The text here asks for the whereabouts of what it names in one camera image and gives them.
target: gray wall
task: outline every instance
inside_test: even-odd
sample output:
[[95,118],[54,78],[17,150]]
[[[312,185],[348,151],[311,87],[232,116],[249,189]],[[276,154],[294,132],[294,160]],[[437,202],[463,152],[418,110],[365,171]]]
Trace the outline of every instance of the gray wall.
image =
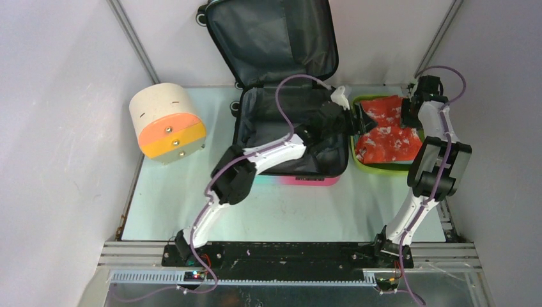
[[[540,0],[466,1],[433,62],[468,81],[451,117],[473,156],[451,211],[476,245],[497,306],[540,298],[541,17]],[[445,92],[457,93],[457,79],[442,75]]]
[[105,0],[0,4],[0,305],[76,306],[139,158],[149,86]]

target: red cloth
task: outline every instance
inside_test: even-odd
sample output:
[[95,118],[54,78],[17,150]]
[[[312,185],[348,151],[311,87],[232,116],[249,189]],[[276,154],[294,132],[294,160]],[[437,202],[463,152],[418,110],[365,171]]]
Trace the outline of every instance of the red cloth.
[[413,128],[401,128],[402,98],[391,96],[361,102],[378,127],[359,138],[356,158],[363,164],[405,162],[416,157],[422,142]]

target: open suitcase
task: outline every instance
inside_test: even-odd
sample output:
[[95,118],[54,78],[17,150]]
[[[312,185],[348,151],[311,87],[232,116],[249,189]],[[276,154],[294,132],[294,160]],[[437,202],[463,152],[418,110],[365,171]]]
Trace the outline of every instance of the open suitcase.
[[[277,85],[293,74],[321,80],[337,70],[339,56],[327,0],[214,0],[196,20],[210,36],[243,90],[231,105],[236,116],[233,144],[260,146],[288,133],[275,104]],[[279,99],[288,118],[306,122],[330,92],[309,79],[285,84]],[[337,134],[313,153],[268,169],[280,184],[331,185],[348,163],[348,136]]]

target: green basket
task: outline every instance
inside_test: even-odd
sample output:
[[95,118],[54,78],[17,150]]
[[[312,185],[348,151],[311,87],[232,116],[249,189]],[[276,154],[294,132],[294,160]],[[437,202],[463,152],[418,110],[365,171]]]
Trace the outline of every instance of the green basket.
[[[351,105],[361,100],[373,100],[376,98],[389,97],[389,95],[361,95],[352,100]],[[420,133],[420,139],[423,141],[423,133]],[[408,170],[410,169],[411,164],[398,164],[398,163],[374,163],[374,164],[363,164],[355,156],[355,145],[354,138],[350,137],[350,149],[352,151],[352,157],[354,159],[355,165],[365,171],[366,173],[376,174],[376,175],[387,175],[387,176],[406,176]]]

